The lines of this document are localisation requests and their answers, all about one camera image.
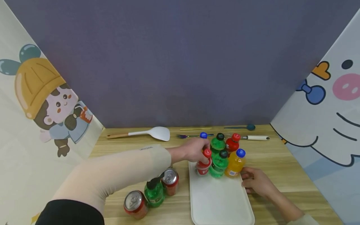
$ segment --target soda can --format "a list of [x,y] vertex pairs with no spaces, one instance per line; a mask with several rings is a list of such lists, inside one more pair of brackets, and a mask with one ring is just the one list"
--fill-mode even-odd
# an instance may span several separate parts
[[144,218],[149,211],[145,195],[138,190],[128,193],[124,201],[124,210],[135,219]]
[[164,177],[161,179],[165,188],[165,193],[173,196],[179,190],[179,175],[174,169],[167,169],[164,172]]

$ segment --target beige arm sleeve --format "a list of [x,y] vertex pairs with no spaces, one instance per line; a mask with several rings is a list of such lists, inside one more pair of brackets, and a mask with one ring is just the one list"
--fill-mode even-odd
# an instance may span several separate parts
[[170,165],[171,155],[160,145],[88,159],[75,167],[52,200],[83,202],[102,214],[106,197],[158,177]]
[[288,225],[319,225],[319,224],[309,214],[305,214],[300,219],[289,222]]

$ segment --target orange cartoon ear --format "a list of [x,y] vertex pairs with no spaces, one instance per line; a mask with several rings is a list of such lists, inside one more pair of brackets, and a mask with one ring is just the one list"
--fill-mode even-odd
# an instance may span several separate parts
[[311,73],[327,81],[331,77],[331,74],[328,72],[328,69],[329,69],[329,62],[322,61],[312,70]]

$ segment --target gray backdrop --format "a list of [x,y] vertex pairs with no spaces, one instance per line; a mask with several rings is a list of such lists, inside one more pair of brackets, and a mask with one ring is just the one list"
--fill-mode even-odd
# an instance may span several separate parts
[[357,0],[6,3],[105,127],[269,123],[360,7]]

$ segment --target blue spoon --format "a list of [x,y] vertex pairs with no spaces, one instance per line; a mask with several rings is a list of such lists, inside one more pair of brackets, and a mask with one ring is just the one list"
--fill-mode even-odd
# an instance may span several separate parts
[[248,130],[255,130],[254,124],[248,124],[246,127],[224,127],[225,129],[248,129]]

